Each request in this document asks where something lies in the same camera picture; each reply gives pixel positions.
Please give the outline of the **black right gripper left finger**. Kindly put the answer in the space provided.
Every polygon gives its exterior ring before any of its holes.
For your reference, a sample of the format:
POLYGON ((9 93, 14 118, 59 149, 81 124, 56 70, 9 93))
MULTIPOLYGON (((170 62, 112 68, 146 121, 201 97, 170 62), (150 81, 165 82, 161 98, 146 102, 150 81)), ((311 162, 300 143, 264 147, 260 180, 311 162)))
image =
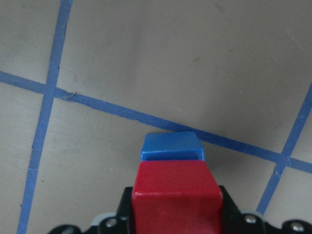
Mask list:
POLYGON ((64 224, 53 228, 51 234, 132 234, 133 216, 131 195, 132 187, 126 187, 121 196, 116 213, 102 213, 95 217, 90 228, 82 231, 79 227, 64 224))

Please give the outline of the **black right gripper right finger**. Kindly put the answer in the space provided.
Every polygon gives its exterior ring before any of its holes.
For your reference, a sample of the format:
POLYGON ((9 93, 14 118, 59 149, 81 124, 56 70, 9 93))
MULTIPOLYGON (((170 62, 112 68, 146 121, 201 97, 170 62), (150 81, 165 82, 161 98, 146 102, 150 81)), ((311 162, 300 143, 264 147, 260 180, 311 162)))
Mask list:
POLYGON ((290 219, 280 228, 273 226, 260 215, 239 210, 224 186, 221 219, 222 234, 310 234, 312 224, 300 219, 290 219))

